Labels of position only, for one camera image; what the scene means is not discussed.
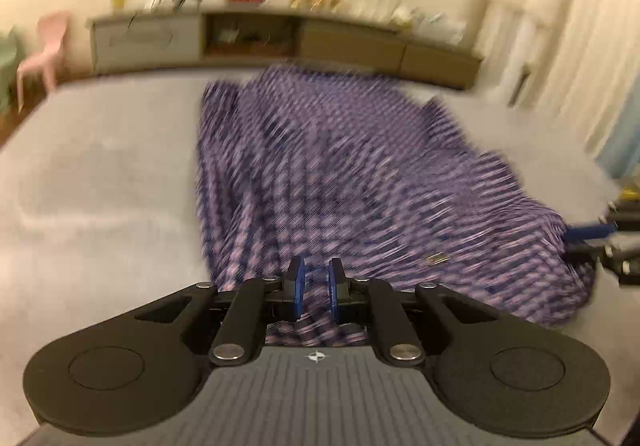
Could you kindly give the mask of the navy plaid shirt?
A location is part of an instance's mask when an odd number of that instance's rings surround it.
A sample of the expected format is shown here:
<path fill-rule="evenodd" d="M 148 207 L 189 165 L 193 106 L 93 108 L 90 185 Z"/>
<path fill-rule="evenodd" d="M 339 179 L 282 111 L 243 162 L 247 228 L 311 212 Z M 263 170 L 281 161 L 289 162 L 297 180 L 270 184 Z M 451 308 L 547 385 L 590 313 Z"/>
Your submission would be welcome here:
<path fill-rule="evenodd" d="M 474 148 L 445 105 L 386 79 L 272 67 L 206 86 L 196 205 L 222 291 L 306 266 L 296 322 L 270 345 L 366 338 L 330 313 L 328 267 L 410 291 L 433 281 L 545 327 L 590 299 L 594 270 L 563 261 L 566 225 L 530 198 L 500 154 Z"/>

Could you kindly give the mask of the blue curtain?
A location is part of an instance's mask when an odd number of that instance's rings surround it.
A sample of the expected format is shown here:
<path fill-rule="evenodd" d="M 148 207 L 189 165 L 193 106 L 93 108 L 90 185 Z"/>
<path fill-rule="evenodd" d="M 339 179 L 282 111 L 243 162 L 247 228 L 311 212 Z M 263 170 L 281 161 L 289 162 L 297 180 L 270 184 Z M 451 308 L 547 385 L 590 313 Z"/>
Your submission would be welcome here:
<path fill-rule="evenodd" d="M 597 162 L 610 177 L 629 176 L 639 164 L 639 94 L 629 96 Z"/>

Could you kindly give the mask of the cream window curtain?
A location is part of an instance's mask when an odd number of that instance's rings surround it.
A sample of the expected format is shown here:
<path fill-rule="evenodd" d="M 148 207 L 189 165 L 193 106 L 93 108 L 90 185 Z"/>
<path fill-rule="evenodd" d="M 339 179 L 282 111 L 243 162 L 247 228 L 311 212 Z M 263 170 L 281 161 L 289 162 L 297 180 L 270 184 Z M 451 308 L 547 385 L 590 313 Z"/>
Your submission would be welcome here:
<path fill-rule="evenodd" d="M 475 91 L 537 110 L 596 156 L 639 74 L 639 0 L 488 0 Z"/>

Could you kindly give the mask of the white storage box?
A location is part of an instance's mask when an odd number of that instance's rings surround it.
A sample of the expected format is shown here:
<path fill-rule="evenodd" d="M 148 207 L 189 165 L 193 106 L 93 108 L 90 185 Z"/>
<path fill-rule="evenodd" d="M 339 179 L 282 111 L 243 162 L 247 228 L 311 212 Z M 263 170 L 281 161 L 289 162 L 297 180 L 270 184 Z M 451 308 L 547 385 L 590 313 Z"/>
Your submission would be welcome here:
<path fill-rule="evenodd" d="M 459 45 L 464 38 L 467 26 L 468 24 L 463 20 L 450 18 L 444 13 L 437 13 L 422 20 L 418 33 L 425 39 Z"/>

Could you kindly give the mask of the glass cups group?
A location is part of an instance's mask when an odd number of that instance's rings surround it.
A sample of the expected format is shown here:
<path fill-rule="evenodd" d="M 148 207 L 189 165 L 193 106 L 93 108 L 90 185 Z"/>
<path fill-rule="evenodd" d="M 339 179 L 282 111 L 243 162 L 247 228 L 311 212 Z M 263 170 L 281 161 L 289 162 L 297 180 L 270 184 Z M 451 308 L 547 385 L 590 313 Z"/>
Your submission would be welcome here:
<path fill-rule="evenodd" d="M 348 0 L 350 16 L 374 22 L 387 22 L 392 7 L 391 0 Z"/>

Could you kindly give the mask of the long grey tv cabinet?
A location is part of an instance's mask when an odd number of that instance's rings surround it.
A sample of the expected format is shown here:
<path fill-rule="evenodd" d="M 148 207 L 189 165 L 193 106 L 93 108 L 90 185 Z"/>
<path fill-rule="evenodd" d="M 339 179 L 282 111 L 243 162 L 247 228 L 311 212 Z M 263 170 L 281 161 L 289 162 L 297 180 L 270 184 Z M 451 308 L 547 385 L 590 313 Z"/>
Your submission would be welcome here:
<path fill-rule="evenodd" d="M 356 69 L 469 90 L 483 59 L 384 24 L 282 8 L 128 13 L 88 21 L 93 71 L 261 67 Z"/>

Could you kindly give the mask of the pink plastic child chair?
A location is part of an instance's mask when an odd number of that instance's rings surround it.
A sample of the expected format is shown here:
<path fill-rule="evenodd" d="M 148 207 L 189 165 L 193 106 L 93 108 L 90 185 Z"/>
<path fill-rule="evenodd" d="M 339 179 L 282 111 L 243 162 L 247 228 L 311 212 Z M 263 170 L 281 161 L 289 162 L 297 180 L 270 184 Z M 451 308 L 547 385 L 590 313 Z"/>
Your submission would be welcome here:
<path fill-rule="evenodd" d="M 38 20 L 37 31 L 42 41 L 42 50 L 28 56 L 16 69 L 18 111 L 24 109 L 24 80 L 29 74 L 41 74 L 44 90 L 48 94 L 56 89 L 56 69 L 63 60 L 64 39 L 69 23 L 69 12 L 52 13 Z"/>

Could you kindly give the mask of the green plastic child chair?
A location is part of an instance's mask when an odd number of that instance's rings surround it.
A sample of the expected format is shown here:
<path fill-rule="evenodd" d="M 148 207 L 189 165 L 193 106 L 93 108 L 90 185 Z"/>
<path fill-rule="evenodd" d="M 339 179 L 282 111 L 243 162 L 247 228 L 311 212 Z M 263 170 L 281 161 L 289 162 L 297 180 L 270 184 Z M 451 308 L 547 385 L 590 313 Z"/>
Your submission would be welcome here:
<path fill-rule="evenodd" d="M 20 35 L 12 28 L 2 33 L 0 42 L 0 110 L 2 114 L 11 106 L 11 86 L 15 81 L 18 65 L 25 57 Z"/>

